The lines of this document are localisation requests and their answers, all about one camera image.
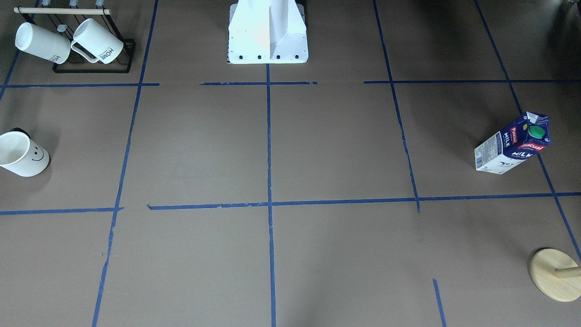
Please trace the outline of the wooden mug tree stand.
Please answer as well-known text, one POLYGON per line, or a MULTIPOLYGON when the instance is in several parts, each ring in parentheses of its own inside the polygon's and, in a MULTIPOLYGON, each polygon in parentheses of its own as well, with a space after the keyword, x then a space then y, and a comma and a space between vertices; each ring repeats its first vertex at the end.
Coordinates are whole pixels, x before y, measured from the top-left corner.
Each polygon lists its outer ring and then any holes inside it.
POLYGON ((552 300, 572 302, 581 295, 581 267, 560 250, 537 251, 529 273, 536 287, 552 300))

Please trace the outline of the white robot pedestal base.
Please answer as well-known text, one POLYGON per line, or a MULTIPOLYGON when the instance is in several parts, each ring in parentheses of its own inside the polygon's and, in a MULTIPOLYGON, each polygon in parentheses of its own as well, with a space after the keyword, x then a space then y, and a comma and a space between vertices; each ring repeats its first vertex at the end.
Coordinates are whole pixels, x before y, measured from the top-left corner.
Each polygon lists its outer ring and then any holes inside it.
POLYGON ((308 61, 305 0, 239 0, 230 6, 230 64, 308 61))

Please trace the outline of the blue white milk carton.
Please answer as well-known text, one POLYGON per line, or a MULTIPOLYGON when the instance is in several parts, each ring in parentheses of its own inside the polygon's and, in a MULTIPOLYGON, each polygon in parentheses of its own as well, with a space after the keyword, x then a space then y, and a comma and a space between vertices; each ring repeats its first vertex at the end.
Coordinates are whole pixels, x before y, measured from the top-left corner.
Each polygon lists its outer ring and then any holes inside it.
POLYGON ((550 143, 549 117, 527 111, 474 149, 475 169, 506 173, 550 143))

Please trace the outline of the white ribbed HOME mug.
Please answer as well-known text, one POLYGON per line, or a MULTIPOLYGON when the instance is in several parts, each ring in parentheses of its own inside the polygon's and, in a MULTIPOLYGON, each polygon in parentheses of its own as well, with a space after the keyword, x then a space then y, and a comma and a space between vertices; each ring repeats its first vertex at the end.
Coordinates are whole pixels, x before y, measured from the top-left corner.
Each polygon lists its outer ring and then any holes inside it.
POLYGON ((76 29, 70 49, 88 62, 109 64, 124 48, 124 43, 96 20, 89 18, 76 29))

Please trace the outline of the white smiley face mug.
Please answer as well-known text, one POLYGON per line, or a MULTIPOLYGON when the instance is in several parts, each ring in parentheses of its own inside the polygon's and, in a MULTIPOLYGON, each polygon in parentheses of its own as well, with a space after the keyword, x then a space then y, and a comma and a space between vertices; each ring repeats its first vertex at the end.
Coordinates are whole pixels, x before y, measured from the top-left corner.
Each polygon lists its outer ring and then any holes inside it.
POLYGON ((0 136, 1 167, 21 177, 32 177, 43 172, 49 163, 48 151, 23 129, 14 128, 0 136))

